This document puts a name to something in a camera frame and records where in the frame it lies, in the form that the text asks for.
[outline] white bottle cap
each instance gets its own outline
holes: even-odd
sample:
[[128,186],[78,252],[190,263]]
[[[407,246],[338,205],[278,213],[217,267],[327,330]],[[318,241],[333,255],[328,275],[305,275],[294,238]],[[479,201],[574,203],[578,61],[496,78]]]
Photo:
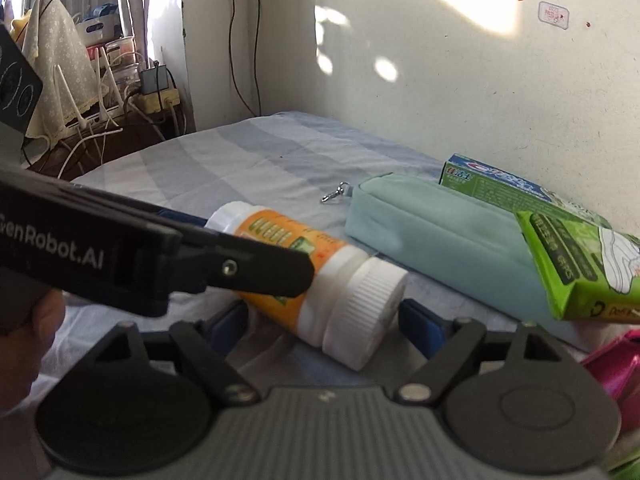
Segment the white bottle cap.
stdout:
[[266,209],[247,202],[229,202],[219,208],[205,224],[207,229],[233,234],[249,216]]
[[338,298],[324,333],[322,351],[360,370],[385,336],[402,300],[408,272],[370,258]]

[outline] power strip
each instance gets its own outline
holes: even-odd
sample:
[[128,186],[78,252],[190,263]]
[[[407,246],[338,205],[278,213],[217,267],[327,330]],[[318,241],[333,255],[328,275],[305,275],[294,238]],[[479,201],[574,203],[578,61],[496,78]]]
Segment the power strip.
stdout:
[[[165,90],[161,90],[160,98],[162,99],[162,106],[164,108],[177,106],[180,104],[180,93],[175,88],[167,88]],[[161,112],[157,92],[148,95],[138,94],[132,99],[134,101],[134,104],[147,115],[157,114],[158,112]]]

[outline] pink object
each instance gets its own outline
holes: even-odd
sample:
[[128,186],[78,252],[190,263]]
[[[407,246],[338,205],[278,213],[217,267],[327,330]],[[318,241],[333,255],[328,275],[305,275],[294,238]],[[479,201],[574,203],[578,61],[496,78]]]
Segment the pink object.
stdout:
[[582,364],[617,402],[620,433],[640,428],[640,330],[615,338]]

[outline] bottle label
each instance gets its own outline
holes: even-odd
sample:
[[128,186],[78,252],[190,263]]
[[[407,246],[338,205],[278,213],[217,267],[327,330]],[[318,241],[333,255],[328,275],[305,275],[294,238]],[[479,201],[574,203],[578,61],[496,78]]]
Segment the bottle label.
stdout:
[[[271,209],[258,211],[249,216],[234,233],[236,236],[278,245],[309,255],[315,276],[325,263],[347,242],[333,238],[327,233],[296,222]],[[265,296],[242,293],[241,296],[254,304],[263,313],[293,333],[297,333],[298,317],[305,294],[296,298]]]

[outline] human hand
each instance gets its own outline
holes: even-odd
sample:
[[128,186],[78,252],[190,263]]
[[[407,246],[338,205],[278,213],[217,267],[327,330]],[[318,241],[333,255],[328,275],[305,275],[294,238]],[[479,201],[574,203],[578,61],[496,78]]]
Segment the human hand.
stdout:
[[0,410],[10,410],[29,395],[64,319],[62,293],[50,290],[33,308],[31,323],[0,336]]

